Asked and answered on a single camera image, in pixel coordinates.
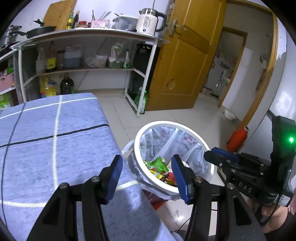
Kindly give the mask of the person's right hand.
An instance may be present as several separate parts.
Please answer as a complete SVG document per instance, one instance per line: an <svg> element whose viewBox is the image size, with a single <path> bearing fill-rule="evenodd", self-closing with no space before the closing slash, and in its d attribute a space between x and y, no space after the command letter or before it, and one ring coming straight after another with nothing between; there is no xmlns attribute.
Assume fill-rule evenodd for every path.
<svg viewBox="0 0 296 241"><path fill-rule="evenodd" d="M263 206L261 208L261 214L263 216L271 216L267 224L262 227L263 233L269 233L274 230L277 230L284 224L284 222L288 217L288 213L290 211L288 207L278 206L275 209L275 212L272 214L274 208L275 208L275 204Z"/></svg>

